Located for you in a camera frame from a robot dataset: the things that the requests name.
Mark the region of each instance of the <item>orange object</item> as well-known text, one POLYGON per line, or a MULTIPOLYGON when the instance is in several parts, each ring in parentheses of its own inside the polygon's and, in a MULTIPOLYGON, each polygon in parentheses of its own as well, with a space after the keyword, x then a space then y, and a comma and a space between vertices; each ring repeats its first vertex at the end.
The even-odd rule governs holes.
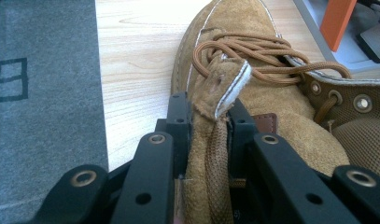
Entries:
POLYGON ((330 0, 320 32, 332 51, 337 51, 357 0, 330 0))

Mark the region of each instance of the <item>suede shoe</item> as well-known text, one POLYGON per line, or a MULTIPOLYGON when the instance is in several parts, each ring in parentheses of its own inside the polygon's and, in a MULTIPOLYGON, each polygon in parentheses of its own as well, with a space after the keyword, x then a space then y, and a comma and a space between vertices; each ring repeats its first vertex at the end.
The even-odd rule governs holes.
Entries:
POLYGON ((199 12, 176 55, 178 91, 193 106, 188 223, 233 223, 226 112, 236 98, 257 123, 269 120, 261 131, 284 137, 319 172, 350 163, 380 175, 380 80, 351 79, 338 63, 310 63, 281 38, 261 0, 215 0, 199 12))

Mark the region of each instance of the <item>shoelace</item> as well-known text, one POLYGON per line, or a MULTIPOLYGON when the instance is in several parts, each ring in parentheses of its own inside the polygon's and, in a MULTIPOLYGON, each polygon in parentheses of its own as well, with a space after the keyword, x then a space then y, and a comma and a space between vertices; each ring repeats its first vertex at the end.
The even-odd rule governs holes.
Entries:
MULTIPOLYGON (((208 77, 210 71, 201 62, 202 52, 207 50, 207 63, 211 63, 220 53, 224 53, 230 58, 237 59, 255 59, 266 63, 268 66, 252 67, 251 74, 253 77, 278 85, 295 85, 302 82, 298 74, 332 69, 337 71, 344 78, 351 78, 349 71, 343 65, 333 62, 310 63, 309 59, 302 53, 291 48, 290 43, 279 37, 270 35, 254 35, 239 32, 227 32, 215 35, 213 40, 205 41, 199 44, 192 55, 192 64, 203 77, 208 77), (273 59, 269 56, 292 56, 303 61, 303 65, 290 67, 285 63, 273 59), (276 77, 271 74, 292 75, 291 77, 276 77)), ((329 98, 322 107, 319 108, 315 115, 314 121, 320 123, 329 113, 338 99, 336 96, 329 98)))

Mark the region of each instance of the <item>wooden table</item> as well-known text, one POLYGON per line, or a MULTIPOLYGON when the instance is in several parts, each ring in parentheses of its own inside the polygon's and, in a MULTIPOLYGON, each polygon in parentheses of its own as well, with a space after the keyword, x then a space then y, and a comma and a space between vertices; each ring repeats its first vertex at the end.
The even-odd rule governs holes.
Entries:
MULTIPOLYGON (((166 118, 180 40, 209 0, 96 0, 109 169, 129 161, 140 138, 166 118)), ((292 47, 324 61, 291 0, 264 0, 292 47)), ((358 77, 375 77, 375 73, 358 77)))

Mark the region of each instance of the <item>shoe eyelet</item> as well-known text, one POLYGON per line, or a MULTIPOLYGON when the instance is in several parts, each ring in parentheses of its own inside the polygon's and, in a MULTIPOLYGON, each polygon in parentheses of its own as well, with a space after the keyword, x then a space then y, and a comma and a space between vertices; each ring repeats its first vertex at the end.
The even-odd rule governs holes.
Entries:
POLYGON ((355 97, 353 101, 353 106, 360 113, 368 113, 373 109, 373 102, 371 101, 370 96, 366 94, 360 94, 355 97))
POLYGON ((332 90, 332 91, 329 92, 329 98, 331 98, 333 95, 335 95, 338 98, 338 102, 337 102, 336 105, 341 105, 342 102, 344 101, 344 99, 342 98, 341 93, 339 93, 336 90, 332 90))
POLYGON ((320 84, 316 81, 312 81, 311 83, 311 90, 314 95, 319 95, 321 93, 321 87, 320 84))
POLYGON ((219 75, 215 80, 213 80, 212 87, 210 88, 209 93, 213 93, 218 89, 218 86, 221 84, 222 80, 224 79, 225 75, 219 75))

